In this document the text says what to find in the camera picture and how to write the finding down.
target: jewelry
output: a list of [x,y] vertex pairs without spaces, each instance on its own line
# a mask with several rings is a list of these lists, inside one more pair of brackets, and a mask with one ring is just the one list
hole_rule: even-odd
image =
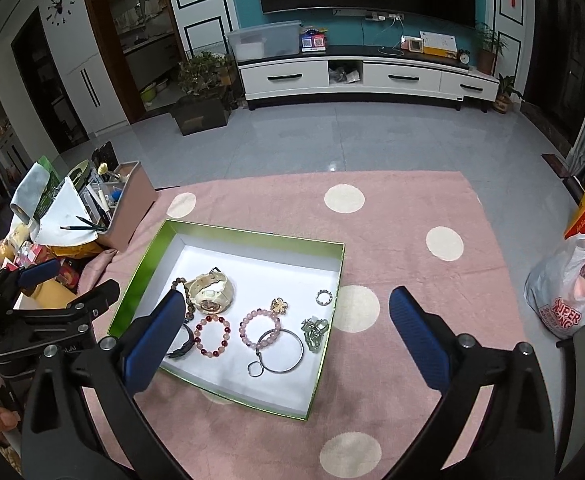
[[177,359],[178,357],[183,357],[189,351],[191,351],[192,347],[196,343],[196,341],[194,340],[194,334],[192,333],[192,330],[190,330],[190,327],[186,325],[186,323],[187,321],[184,321],[184,328],[188,330],[188,341],[181,345],[181,348],[173,350],[172,352],[168,352],[166,354],[166,357],[168,357],[169,359]]
[[[250,323],[250,321],[257,316],[268,316],[270,319],[272,319],[274,321],[274,330],[271,331],[272,335],[269,336],[265,341],[261,341],[261,339],[259,339],[258,343],[253,343],[250,341],[250,339],[248,339],[248,336],[246,336],[246,327],[248,326],[248,323]],[[262,348],[266,348],[268,345],[274,343],[274,341],[279,336],[279,331],[281,329],[282,322],[279,320],[277,315],[272,310],[265,310],[262,308],[258,308],[252,312],[249,312],[246,314],[246,317],[243,318],[242,322],[239,323],[239,335],[241,336],[241,341],[244,345],[256,350],[261,350]]]
[[[221,340],[221,346],[219,348],[217,348],[215,351],[208,351],[204,348],[204,345],[202,345],[202,339],[200,338],[200,335],[202,334],[202,330],[204,329],[204,326],[208,323],[208,321],[219,321],[221,324],[223,324],[223,339]],[[228,346],[228,339],[230,339],[230,322],[226,319],[223,319],[223,317],[221,316],[217,316],[216,314],[213,314],[212,316],[206,316],[204,317],[199,324],[196,327],[197,330],[194,331],[194,342],[197,344],[197,349],[199,350],[199,352],[202,353],[202,355],[205,355],[206,357],[219,357],[221,354],[223,354],[223,352],[226,351],[226,346]]]
[[[321,296],[321,294],[327,294],[328,295],[328,301],[320,301],[319,300],[319,296]],[[328,306],[330,303],[332,303],[332,292],[330,292],[329,290],[325,290],[325,288],[322,288],[321,290],[319,290],[319,292],[317,292],[317,296],[315,297],[315,301],[317,301],[317,303],[319,303],[321,306]]]
[[316,316],[304,319],[301,324],[301,331],[305,335],[307,349],[311,352],[319,352],[323,334],[328,331],[330,323],[327,319],[317,319]]
[[272,310],[275,314],[285,314],[287,308],[288,303],[282,300],[282,298],[275,298],[270,304],[270,310]]
[[[189,282],[183,278],[177,278],[177,283],[184,284],[188,305],[192,303],[204,314],[220,314],[230,306],[235,297],[232,282],[218,267],[212,267],[208,274],[200,274]],[[207,288],[214,283],[221,283],[221,290]]]
[[[274,333],[276,329],[275,328],[271,328],[268,332],[265,332],[260,338],[259,341],[257,342],[257,344],[259,344],[264,337],[266,337],[269,333]],[[250,377],[261,377],[261,375],[264,373],[264,370],[268,370],[269,372],[273,373],[273,374],[287,374],[288,372],[293,371],[297,366],[299,366],[299,363],[301,363],[301,360],[303,359],[303,343],[301,342],[301,339],[299,339],[299,336],[297,334],[295,334],[294,332],[291,332],[290,330],[286,330],[285,328],[280,329],[281,332],[287,332],[290,335],[293,335],[295,337],[295,339],[297,341],[299,341],[299,346],[301,346],[301,355],[299,356],[299,360],[291,367],[288,368],[287,370],[272,370],[271,368],[268,368],[266,365],[264,365],[264,361],[262,359],[262,354],[261,352],[257,349],[256,351],[256,356],[259,359],[259,361],[252,361],[249,365],[248,365],[248,375]],[[261,367],[261,371],[257,374],[257,375],[253,375],[252,373],[250,373],[250,367],[252,365],[259,365]]]
[[186,312],[186,321],[184,321],[184,326],[186,326],[186,323],[188,323],[188,321],[192,321],[194,319],[194,304],[192,304],[192,301],[190,300],[190,294],[188,293],[188,287],[186,287],[185,278],[175,279],[170,288],[172,290],[176,290],[176,286],[179,285],[179,283],[184,284],[184,296],[186,297],[186,305],[188,306],[188,312]]

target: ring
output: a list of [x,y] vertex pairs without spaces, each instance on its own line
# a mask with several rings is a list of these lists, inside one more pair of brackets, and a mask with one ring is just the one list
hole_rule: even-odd
[[[261,343],[261,341],[264,339],[264,337],[270,335],[272,332],[274,332],[274,328],[271,328],[268,332],[265,332],[259,338],[259,341],[257,342],[257,344]],[[268,368],[266,365],[264,365],[264,361],[261,358],[261,351],[257,350],[256,356],[259,359],[259,361],[252,361],[248,365],[248,375],[250,377],[260,377],[264,373],[264,370],[268,370],[270,373],[273,373],[273,374],[286,374],[288,372],[293,371],[297,366],[299,366],[299,363],[301,363],[301,360],[303,359],[303,352],[304,352],[303,343],[301,342],[301,339],[299,338],[299,336],[297,334],[295,334],[294,332],[291,332],[290,330],[286,330],[285,328],[280,329],[280,332],[287,332],[288,334],[294,336],[294,338],[299,342],[299,346],[301,347],[301,355],[299,356],[299,360],[292,367],[288,368],[287,370],[272,370],[272,369]],[[255,364],[260,366],[261,371],[257,375],[252,375],[252,373],[250,373],[250,367],[252,365],[255,365]]]
[[173,350],[172,352],[168,352],[166,354],[166,357],[168,357],[169,359],[177,359],[178,357],[183,357],[189,351],[191,351],[192,347],[194,346],[194,333],[192,333],[190,327],[186,325],[187,322],[188,320],[185,320],[183,326],[186,330],[188,330],[188,341],[181,345],[181,348]]
[[[329,296],[329,300],[326,302],[320,301],[319,296],[321,296],[321,294],[327,294]],[[315,297],[315,300],[321,306],[328,306],[330,303],[332,303],[332,292],[330,292],[329,290],[325,290],[325,288],[322,288],[321,290],[319,290],[319,292],[317,292],[317,296]]]

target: clear plastic container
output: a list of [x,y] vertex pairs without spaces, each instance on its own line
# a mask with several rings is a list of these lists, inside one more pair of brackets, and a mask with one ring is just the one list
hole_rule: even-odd
[[268,23],[227,33],[237,61],[299,53],[301,22]]

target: teal wall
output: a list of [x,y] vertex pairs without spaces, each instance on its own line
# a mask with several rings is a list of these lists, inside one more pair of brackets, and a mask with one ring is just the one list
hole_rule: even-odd
[[[392,21],[367,22],[355,16],[333,16],[331,10],[325,9],[294,10],[264,14],[261,10],[260,0],[234,1],[240,27],[252,27],[253,25],[262,25],[271,22],[301,20],[303,25],[326,27],[328,29],[328,41],[331,44],[378,44],[392,46],[399,41],[401,36],[401,25],[399,23],[392,29],[384,30]],[[485,0],[476,0],[475,6],[477,21],[483,22],[485,18]],[[444,20],[417,15],[406,16],[403,24],[405,25],[404,34],[407,36],[419,36],[420,30],[455,36],[457,39],[457,47],[470,50],[473,53],[471,62],[474,62],[474,49],[471,44],[473,29]]]

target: white plastic bag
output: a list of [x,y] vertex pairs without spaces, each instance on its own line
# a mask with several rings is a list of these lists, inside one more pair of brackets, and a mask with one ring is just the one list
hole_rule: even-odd
[[585,325],[585,234],[561,242],[554,254],[530,271],[524,297],[561,339]]

